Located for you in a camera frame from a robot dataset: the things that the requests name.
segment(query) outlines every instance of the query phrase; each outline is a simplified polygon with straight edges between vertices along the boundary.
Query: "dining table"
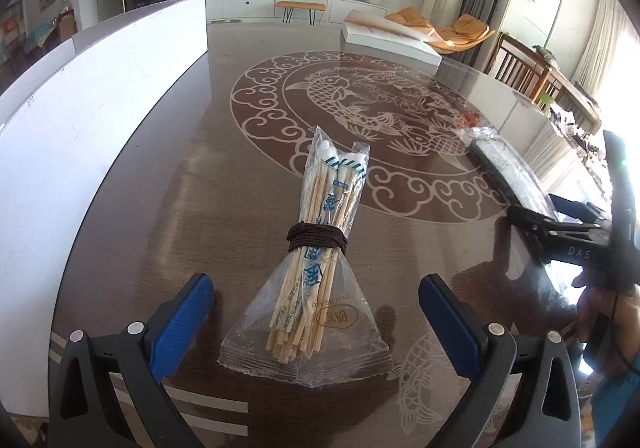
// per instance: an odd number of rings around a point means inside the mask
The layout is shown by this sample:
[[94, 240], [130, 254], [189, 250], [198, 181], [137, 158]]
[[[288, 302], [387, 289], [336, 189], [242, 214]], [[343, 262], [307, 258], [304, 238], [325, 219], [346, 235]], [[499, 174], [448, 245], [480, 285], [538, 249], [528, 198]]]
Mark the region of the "dining table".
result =
[[[423, 448], [469, 382], [418, 305], [421, 278], [439, 274], [482, 320], [538, 337], [572, 322], [579, 295], [570, 282], [580, 269], [540, 264], [458, 131], [496, 129], [543, 185], [564, 138], [529, 99], [472, 67], [347, 44], [336, 25], [210, 24], [207, 38], [84, 217], [52, 322], [50, 395], [74, 330], [118, 333], [206, 273], [214, 303], [163, 382], [204, 446]], [[393, 370], [308, 388], [229, 370], [218, 356], [287, 254], [317, 125], [338, 150], [370, 146], [346, 258]], [[586, 169], [561, 178], [556, 194], [604, 204]], [[112, 381], [137, 443], [152, 446], [124, 381]], [[517, 383], [510, 376], [478, 446], [495, 438]]]

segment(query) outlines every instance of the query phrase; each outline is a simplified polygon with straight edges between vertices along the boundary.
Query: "orange chair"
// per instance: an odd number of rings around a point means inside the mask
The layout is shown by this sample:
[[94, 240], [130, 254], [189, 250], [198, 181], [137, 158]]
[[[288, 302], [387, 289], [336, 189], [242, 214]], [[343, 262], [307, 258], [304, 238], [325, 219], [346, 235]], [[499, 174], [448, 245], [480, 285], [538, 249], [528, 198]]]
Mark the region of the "orange chair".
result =
[[434, 28], [415, 8], [404, 8], [398, 13], [386, 16], [385, 19], [429, 35], [437, 32], [444, 42], [429, 42], [429, 45], [440, 54], [469, 50], [495, 33], [487, 24], [469, 14], [460, 16], [453, 26], [448, 28]]

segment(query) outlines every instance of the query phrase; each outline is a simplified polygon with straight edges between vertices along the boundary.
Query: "blue gripper pad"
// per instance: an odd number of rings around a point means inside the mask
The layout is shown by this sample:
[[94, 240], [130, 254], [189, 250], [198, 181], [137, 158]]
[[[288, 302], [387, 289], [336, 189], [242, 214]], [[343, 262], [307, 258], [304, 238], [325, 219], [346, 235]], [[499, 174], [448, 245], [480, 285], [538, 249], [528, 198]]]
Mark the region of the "blue gripper pad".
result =
[[203, 275], [159, 333], [152, 345], [149, 364], [149, 370], [158, 383], [178, 370], [191, 340], [209, 313], [215, 292], [211, 279]]
[[433, 282], [431, 275], [420, 281], [418, 301], [456, 374], [474, 381], [482, 369], [480, 346], [449, 298]]

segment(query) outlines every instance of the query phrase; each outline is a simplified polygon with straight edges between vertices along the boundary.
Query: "plastic bag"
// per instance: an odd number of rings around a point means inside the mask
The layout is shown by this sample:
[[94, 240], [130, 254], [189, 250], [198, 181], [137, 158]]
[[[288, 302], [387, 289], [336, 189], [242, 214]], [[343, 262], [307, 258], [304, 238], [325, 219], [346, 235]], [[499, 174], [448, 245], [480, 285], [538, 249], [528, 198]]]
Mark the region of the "plastic bag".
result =
[[[300, 221], [349, 235], [369, 146], [338, 152], [316, 128], [306, 160]], [[220, 364], [273, 380], [317, 387], [393, 370], [366, 298], [339, 248], [290, 252], [226, 335]]]
[[551, 198], [527, 162], [492, 127], [459, 129], [456, 134], [476, 155], [510, 203], [558, 220]]

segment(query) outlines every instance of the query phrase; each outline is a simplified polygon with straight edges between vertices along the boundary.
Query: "red object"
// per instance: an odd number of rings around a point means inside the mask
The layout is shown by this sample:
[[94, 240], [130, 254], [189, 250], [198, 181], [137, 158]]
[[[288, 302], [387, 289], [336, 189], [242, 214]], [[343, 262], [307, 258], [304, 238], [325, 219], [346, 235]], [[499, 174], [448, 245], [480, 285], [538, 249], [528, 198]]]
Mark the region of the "red object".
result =
[[2, 32], [5, 35], [10, 34], [12, 31], [15, 30], [15, 27], [17, 26], [16, 22], [15, 22], [15, 16], [13, 17], [8, 17], [5, 21], [4, 24], [2, 25]]
[[462, 111], [460, 111], [460, 115], [454, 119], [458, 129], [470, 129], [472, 127], [477, 127], [480, 120], [481, 116], [479, 112], [469, 111], [467, 109], [462, 109]]

